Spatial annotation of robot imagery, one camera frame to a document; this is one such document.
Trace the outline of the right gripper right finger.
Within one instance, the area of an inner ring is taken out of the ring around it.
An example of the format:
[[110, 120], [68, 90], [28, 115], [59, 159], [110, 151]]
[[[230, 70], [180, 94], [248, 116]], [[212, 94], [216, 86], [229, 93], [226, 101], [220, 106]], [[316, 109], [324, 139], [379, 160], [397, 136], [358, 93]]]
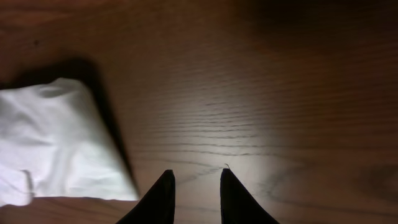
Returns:
[[221, 173], [220, 204], [222, 224], [279, 224], [228, 168]]

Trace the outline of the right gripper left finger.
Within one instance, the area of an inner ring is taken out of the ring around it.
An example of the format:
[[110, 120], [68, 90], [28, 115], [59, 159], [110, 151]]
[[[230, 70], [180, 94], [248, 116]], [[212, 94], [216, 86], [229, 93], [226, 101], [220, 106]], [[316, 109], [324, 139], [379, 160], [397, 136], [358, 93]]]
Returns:
[[175, 176], [166, 170], [139, 203], [116, 224], [173, 224]]

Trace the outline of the white t-shirt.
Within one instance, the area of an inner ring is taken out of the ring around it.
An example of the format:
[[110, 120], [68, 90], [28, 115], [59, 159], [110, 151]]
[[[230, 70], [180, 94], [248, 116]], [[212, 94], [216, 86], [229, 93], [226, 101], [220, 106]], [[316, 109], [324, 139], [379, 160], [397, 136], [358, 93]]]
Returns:
[[77, 80], [1, 91], [1, 205], [37, 197], [139, 199], [91, 92]]

